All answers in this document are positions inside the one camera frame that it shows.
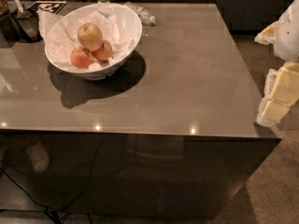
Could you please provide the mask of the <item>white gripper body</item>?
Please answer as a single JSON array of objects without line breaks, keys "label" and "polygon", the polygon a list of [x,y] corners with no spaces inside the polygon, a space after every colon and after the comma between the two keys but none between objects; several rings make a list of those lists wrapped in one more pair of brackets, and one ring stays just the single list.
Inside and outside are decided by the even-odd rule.
[{"label": "white gripper body", "polygon": [[299,0],[294,0],[278,19],[274,53],[286,62],[299,61]]}]

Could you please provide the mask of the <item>yellow foam padded gripper finger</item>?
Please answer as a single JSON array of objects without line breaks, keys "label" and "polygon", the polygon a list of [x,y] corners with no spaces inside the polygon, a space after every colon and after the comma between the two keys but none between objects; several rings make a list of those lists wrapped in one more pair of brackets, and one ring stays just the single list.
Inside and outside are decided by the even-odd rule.
[{"label": "yellow foam padded gripper finger", "polygon": [[256,122],[272,127],[280,123],[299,100],[299,63],[285,62],[278,70],[270,69],[263,94]]}]

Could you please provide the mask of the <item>tan foam padded gripper finger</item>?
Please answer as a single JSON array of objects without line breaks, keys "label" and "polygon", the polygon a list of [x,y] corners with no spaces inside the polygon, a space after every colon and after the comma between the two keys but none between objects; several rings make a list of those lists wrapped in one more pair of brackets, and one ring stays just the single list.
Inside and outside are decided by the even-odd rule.
[{"label": "tan foam padded gripper finger", "polygon": [[262,44],[262,45],[270,45],[274,43],[274,34],[277,28],[277,22],[273,22],[270,25],[268,25],[266,28],[264,28],[260,33],[258,33],[254,41],[256,43]]}]

